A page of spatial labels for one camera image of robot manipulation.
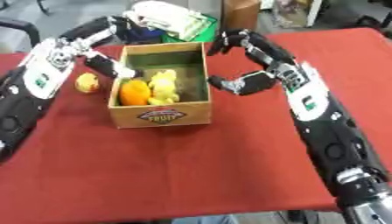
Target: cable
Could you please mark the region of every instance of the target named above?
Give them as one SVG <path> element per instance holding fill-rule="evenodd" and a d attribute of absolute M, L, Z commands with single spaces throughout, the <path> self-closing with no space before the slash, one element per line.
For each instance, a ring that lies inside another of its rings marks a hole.
<path fill-rule="evenodd" d="M 309 223 L 308 219 L 306 218 L 306 216 L 304 217 L 304 222 L 303 224 L 319 224 L 320 223 L 320 216 L 319 216 L 319 212 L 316 212 L 316 221 L 314 223 Z M 279 215 L 280 219 L 284 222 L 284 224 L 290 224 L 285 218 L 284 216 L 280 213 L 280 211 L 276 212 L 277 215 Z"/>
<path fill-rule="evenodd" d="M 282 219 L 284 224 L 289 224 L 289 222 L 284 218 L 284 216 L 279 211 L 277 211 L 276 214 L 279 215 L 279 217 Z"/>

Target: robot forearm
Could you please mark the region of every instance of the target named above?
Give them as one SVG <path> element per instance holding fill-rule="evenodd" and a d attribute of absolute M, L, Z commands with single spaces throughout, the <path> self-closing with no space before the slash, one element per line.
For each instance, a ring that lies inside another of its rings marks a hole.
<path fill-rule="evenodd" d="M 246 95 L 280 81 L 297 132 L 346 221 L 392 223 L 388 173 L 354 119 L 330 93 L 316 69 L 307 63 L 298 64 L 285 50 L 259 36 L 246 30 L 223 33 L 209 54 L 241 46 L 251 60 L 267 67 L 266 71 L 247 73 L 237 80 L 212 76 L 209 82 Z"/>
<path fill-rule="evenodd" d="M 111 78 L 142 75 L 92 49 L 115 35 L 124 38 L 129 29 L 139 28 L 124 17 L 101 17 L 60 38 L 47 38 L 0 80 L 0 161 L 34 129 L 74 70 L 77 57 L 85 57 L 88 67 Z"/>

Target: floor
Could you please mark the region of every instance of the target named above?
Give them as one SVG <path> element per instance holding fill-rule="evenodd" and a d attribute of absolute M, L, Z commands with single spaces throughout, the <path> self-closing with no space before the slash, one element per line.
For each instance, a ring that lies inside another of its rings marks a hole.
<path fill-rule="evenodd" d="M 40 12 L 35 0 L 7 0 L 11 7 L 0 11 L 0 17 L 17 18 L 34 23 L 40 30 L 41 38 L 55 37 L 92 18 L 116 15 L 124 11 L 129 0 L 45 0 L 50 17 Z M 368 4 L 367 0 L 332 1 L 332 8 L 311 29 L 283 29 L 274 25 L 272 16 L 262 12 L 257 30 L 262 34 L 279 32 L 302 32 L 309 30 L 327 30 L 340 28 L 353 23 L 363 14 L 383 19 L 389 10 L 380 5 Z M 27 52 L 31 48 L 28 39 L 20 31 L 0 28 L 0 42 L 7 43 L 10 51 Z M 285 212 L 243 213 L 237 214 L 241 224 L 285 224 L 288 222 Z M 314 223 L 344 223 L 338 213 L 318 213 Z"/>

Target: plush toy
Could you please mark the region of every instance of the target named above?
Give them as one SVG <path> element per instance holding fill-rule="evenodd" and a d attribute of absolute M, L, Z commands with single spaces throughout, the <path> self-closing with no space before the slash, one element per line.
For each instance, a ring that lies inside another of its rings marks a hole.
<path fill-rule="evenodd" d="M 129 80 L 123 83 L 119 94 L 123 106 L 147 105 L 151 97 L 150 88 L 143 80 Z"/>
<path fill-rule="evenodd" d="M 174 70 L 166 70 L 157 73 L 151 78 L 149 87 L 152 89 L 152 97 L 149 99 L 151 105 L 172 104 L 179 101 L 176 94 L 177 75 Z"/>

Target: red tablecloth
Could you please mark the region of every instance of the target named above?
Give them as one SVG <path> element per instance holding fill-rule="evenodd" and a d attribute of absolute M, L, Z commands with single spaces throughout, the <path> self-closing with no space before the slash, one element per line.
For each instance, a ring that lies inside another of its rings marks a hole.
<path fill-rule="evenodd" d="M 311 62 L 392 168 L 392 50 L 368 29 L 272 36 Z M 118 57 L 121 47 L 102 48 Z M 0 55 L 0 73 L 20 54 Z M 207 58 L 210 74 L 256 70 L 242 49 Z M 37 129 L 0 167 L 0 223 L 122 221 L 198 214 L 334 208 L 289 116 L 282 89 L 213 91 L 213 122 L 116 129 L 111 80 L 80 94 L 75 76 Z"/>

